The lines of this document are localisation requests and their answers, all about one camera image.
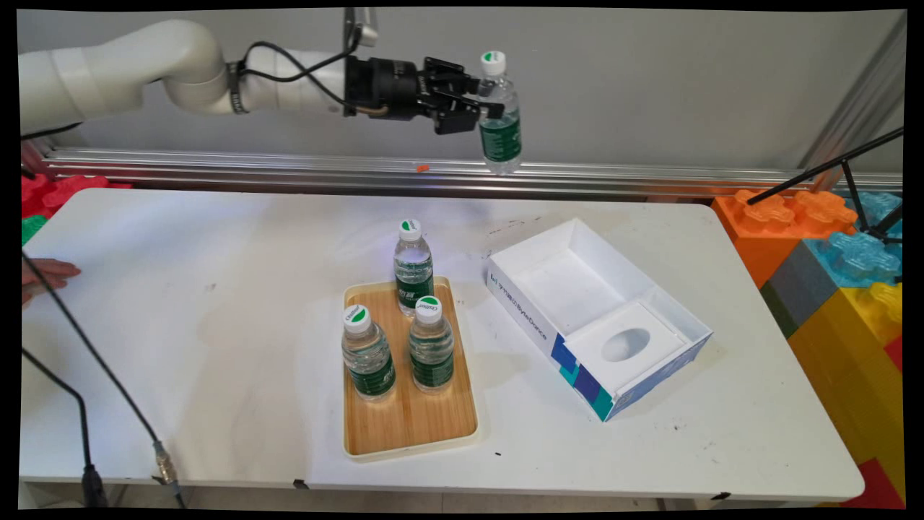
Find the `finger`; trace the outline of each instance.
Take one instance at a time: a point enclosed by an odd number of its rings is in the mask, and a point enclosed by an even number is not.
[[[48,281],[48,285],[52,286],[53,289],[61,289],[67,286],[67,280],[57,275],[50,275],[48,273],[44,273],[44,275],[45,279]]]
[[[70,262],[61,262],[60,260],[54,260],[52,258],[39,258],[37,260],[32,260],[32,263],[43,273],[70,277],[80,273],[80,269]]]

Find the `white box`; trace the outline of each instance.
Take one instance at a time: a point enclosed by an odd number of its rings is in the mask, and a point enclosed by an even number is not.
[[[492,255],[486,283],[603,421],[692,361],[712,335],[577,218]]]

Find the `plastic bottle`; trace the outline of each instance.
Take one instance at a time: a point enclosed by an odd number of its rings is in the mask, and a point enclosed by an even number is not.
[[[413,316],[417,300],[433,295],[430,246],[423,240],[420,223],[413,218],[402,221],[398,229],[395,278],[398,282],[398,306],[405,316]]]
[[[353,378],[353,388],[367,401],[380,401],[395,388],[395,364],[388,339],[364,305],[350,305],[344,311],[341,342],[344,365]]]
[[[420,391],[436,393],[449,386],[456,338],[449,320],[443,317],[443,304],[435,296],[417,301],[407,346],[414,384]]]
[[[519,101],[514,84],[507,78],[504,53],[489,51],[481,55],[484,77],[478,85],[478,98],[483,102],[503,103],[500,119],[481,118],[481,147],[488,169],[497,175],[517,171],[523,145],[520,141]]]

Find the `white bottle cap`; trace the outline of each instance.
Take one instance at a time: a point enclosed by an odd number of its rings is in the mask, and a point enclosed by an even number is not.
[[[354,334],[365,332],[372,324],[372,316],[365,305],[350,305],[344,309],[344,328]]]
[[[420,222],[414,218],[402,220],[398,236],[400,236],[403,241],[415,241],[420,238]]]
[[[481,55],[481,71],[488,76],[500,76],[507,70],[507,56],[501,51],[488,51]]]
[[[440,303],[439,298],[436,296],[424,296],[417,300],[417,304],[414,305],[414,312],[417,314],[417,319],[420,323],[430,325],[440,321],[440,318],[443,317],[443,304]]]

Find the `bamboo tray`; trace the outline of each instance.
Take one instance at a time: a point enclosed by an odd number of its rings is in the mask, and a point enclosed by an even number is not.
[[[344,450],[356,460],[378,460],[468,444],[478,432],[468,365],[462,347],[456,300],[449,280],[433,277],[436,297],[456,335],[455,373],[449,387],[427,395],[414,386],[407,334],[411,318],[401,314],[394,282],[357,285],[344,293],[344,307],[366,305],[385,331],[395,363],[396,388],[383,402],[366,402],[353,389],[347,368],[344,381]]]

